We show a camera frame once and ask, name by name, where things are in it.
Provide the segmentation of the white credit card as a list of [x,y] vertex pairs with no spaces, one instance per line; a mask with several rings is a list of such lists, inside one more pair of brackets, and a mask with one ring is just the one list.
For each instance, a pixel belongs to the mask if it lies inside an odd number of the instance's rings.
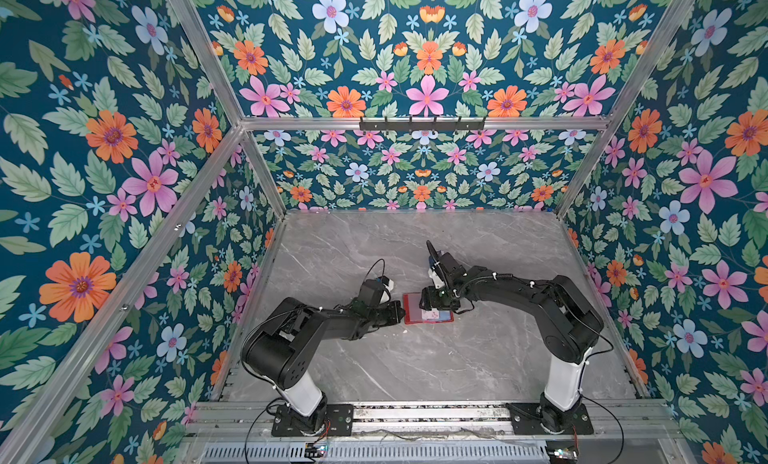
[[437,309],[421,310],[421,319],[423,322],[439,321],[441,319],[441,312]]

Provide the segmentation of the red card holder wallet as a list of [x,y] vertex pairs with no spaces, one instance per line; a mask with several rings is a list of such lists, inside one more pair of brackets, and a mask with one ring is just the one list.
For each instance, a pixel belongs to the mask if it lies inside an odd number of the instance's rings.
[[423,309],[420,302],[420,293],[406,293],[403,296],[402,304],[405,310],[404,322],[406,325],[442,324],[454,321],[454,315],[450,310]]

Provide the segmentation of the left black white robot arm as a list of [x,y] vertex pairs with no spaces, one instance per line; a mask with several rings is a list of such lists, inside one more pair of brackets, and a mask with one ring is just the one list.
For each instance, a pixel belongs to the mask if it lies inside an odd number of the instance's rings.
[[327,396],[309,373],[320,344],[360,340],[399,324],[405,310],[393,291],[394,281],[381,275],[364,280],[349,303],[330,309],[287,297],[245,338],[242,367],[278,392],[286,402],[287,421],[301,433],[315,435],[327,423]]

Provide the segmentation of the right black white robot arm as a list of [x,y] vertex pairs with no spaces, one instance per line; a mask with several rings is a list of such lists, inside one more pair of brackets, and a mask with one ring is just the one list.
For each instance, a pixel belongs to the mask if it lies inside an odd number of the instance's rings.
[[588,357],[602,337],[604,322],[587,297],[567,276],[524,279],[484,266],[467,268],[451,254],[428,248],[432,284],[421,292],[423,310],[455,315],[478,301],[501,304],[532,316],[550,354],[548,379],[536,419],[549,433],[560,434],[575,422],[582,404]]

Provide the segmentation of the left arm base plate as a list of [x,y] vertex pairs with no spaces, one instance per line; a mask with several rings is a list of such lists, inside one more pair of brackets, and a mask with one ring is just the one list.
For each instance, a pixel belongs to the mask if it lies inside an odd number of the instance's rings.
[[351,404],[322,404],[310,416],[302,416],[288,405],[278,407],[272,437],[321,437],[352,435],[355,407]]

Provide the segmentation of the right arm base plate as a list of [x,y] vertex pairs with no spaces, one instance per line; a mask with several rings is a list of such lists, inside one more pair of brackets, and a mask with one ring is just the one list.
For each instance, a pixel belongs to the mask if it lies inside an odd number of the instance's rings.
[[587,407],[578,402],[569,411],[540,403],[506,403],[515,435],[593,435],[595,430]]

